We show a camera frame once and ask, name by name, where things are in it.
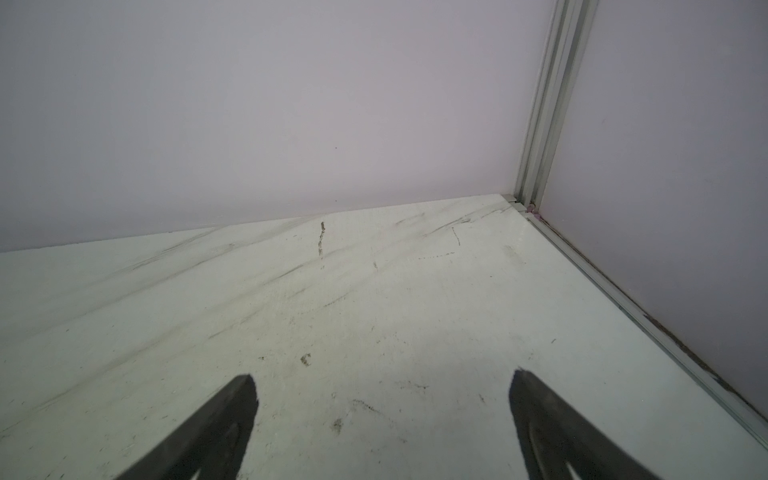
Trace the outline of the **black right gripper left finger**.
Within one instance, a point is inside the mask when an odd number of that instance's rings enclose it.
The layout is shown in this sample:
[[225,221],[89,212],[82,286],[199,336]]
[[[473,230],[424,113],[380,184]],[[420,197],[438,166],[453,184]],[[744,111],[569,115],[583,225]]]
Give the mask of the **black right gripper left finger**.
[[238,375],[121,479],[235,479],[259,407],[256,384]]

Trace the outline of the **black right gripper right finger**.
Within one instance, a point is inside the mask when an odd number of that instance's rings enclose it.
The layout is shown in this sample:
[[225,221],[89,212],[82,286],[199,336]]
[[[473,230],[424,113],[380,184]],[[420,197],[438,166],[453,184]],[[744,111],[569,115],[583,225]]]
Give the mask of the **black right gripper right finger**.
[[534,373],[517,369],[509,404],[531,479],[655,479]]

